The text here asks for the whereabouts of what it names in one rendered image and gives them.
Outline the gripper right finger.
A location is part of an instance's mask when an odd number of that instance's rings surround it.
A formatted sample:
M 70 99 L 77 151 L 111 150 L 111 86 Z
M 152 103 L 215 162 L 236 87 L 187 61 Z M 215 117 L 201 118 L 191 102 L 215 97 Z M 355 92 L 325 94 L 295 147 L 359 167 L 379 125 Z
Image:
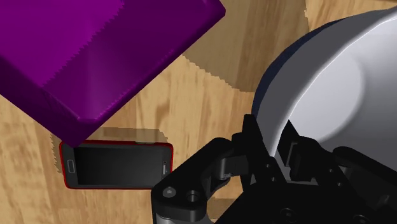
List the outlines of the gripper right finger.
M 277 150 L 293 181 L 311 181 L 358 199 L 383 219 L 397 219 L 397 171 L 353 148 L 329 152 L 298 134 L 291 122 L 282 131 Z

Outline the black smartphone with red edge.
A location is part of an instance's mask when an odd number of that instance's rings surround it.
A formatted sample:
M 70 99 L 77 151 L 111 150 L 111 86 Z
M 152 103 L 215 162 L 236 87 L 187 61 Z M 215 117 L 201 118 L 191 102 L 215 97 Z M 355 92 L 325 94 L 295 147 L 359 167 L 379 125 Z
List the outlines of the black smartphone with red edge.
M 153 188 L 172 172 L 170 143 L 86 140 L 77 147 L 61 142 L 64 183 L 71 189 Z

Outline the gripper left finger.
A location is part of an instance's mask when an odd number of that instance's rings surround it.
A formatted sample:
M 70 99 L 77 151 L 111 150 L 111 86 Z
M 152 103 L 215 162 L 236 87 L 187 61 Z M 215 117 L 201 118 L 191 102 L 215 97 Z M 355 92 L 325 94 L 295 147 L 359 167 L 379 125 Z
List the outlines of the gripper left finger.
M 152 188 L 153 224 L 214 224 L 207 202 L 233 176 L 242 177 L 244 191 L 286 181 L 254 115 L 244 116 L 241 132 L 214 138 Z

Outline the white bowl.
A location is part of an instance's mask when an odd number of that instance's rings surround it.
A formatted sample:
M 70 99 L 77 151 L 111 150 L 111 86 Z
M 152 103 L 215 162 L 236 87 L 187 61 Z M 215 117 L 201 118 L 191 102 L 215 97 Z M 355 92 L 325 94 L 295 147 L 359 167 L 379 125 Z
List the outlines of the white bowl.
M 275 156 L 281 132 L 353 148 L 397 171 L 397 6 L 329 22 L 283 51 L 252 114 Z

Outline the purple square tray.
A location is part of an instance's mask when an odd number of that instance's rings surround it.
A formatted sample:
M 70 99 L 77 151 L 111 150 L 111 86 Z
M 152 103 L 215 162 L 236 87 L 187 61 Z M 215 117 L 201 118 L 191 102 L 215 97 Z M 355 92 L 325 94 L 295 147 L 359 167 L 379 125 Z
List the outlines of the purple square tray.
M 225 12 L 220 0 L 0 0 L 0 95 L 77 146 Z

